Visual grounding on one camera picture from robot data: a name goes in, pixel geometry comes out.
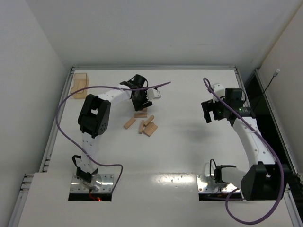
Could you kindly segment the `wood block two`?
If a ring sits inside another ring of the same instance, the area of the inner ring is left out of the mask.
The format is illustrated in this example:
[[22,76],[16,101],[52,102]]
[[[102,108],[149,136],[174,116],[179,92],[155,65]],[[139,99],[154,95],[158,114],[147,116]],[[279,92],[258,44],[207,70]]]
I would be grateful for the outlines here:
[[135,118],[131,118],[130,120],[128,120],[125,124],[124,124],[124,128],[128,129],[130,126],[133,125],[133,123],[136,121]]

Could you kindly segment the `transparent orange plastic box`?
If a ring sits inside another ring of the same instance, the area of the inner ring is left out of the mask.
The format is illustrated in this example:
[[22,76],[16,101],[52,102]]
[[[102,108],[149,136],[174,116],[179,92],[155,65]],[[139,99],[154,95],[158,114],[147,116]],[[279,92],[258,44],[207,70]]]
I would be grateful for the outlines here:
[[[89,77],[87,73],[75,73],[73,76],[73,87],[70,90],[70,93],[73,93],[82,88],[89,86]],[[87,96],[87,90],[81,90],[72,95],[74,99],[85,99]]]

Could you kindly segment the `wood block one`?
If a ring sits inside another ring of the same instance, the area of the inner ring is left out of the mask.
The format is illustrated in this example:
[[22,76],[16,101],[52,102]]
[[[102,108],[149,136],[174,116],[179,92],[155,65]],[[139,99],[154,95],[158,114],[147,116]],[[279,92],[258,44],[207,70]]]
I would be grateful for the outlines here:
[[144,109],[141,110],[141,113],[146,114],[146,113],[147,113],[147,110],[148,110],[147,108],[144,108]]

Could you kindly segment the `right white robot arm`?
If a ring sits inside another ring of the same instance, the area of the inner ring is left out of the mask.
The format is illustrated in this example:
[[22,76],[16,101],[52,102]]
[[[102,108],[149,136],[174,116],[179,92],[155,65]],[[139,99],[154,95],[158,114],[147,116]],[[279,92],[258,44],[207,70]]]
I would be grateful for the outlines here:
[[216,183],[231,183],[241,190],[248,201],[281,200],[291,171],[287,165],[279,165],[261,137],[254,112],[244,106],[242,89],[225,88],[214,84],[212,99],[201,103],[207,123],[214,119],[226,119],[239,136],[249,162],[247,172],[233,165],[219,165],[214,170]]

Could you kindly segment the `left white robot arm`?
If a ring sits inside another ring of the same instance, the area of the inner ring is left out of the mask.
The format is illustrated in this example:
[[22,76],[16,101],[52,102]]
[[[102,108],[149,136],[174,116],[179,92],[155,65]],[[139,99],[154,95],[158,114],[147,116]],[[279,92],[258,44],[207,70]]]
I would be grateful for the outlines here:
[[78,156],[79,160],[74,162],[77,167],[76,175],[86,183],[91,183],[93,176],[98,173],[98,165],[92,160],[98,152],[101,136],[108,127],[111,108],[129,99],[135,111],[152,105],[152,101],[147,97],[148,91],[142,90],[144,85],[148,85],[148,80],[136,74],[128,81],[121,82],[118,89],[86,96],[78,117],[84,154]]

